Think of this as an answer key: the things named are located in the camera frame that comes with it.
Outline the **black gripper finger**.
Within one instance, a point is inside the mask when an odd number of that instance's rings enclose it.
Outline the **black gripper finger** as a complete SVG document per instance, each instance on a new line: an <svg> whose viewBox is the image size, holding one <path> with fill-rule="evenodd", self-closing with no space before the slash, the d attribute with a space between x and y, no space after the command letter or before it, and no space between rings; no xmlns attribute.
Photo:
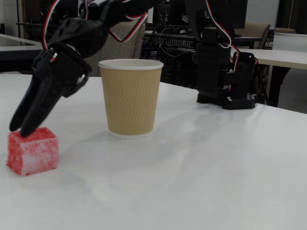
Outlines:
<svg viewBox="0 0 307 230"><path fill-rule="evenodd" d="M25 95L27 105L21 124L21 136L31 135L47 118L61 97L62 86L56 80L32 79Z"/></svg>
<svg viewBox="0 0 307 230"><path fill-rule="evenodd" d="M9 130L11 132L16 131L21 128L25 117L30 110L30 107L37 95L38 89L40 86L40 80L38 80L35 76L32 76L30 85L22 98L20 104L18 105L12 120L10 122Z"/></svg>

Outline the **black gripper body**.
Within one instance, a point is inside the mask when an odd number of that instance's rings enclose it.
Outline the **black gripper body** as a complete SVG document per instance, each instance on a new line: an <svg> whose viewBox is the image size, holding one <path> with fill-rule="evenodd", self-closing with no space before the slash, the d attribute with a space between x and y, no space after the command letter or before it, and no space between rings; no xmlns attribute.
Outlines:
<svg viewBox="0 0 307 230"><path fill-rule="evenodd" d="M107 19L66 19L35 58L33 80L54 97L75 94L92 71L85 58L103 47L107 34Z"/></svg>

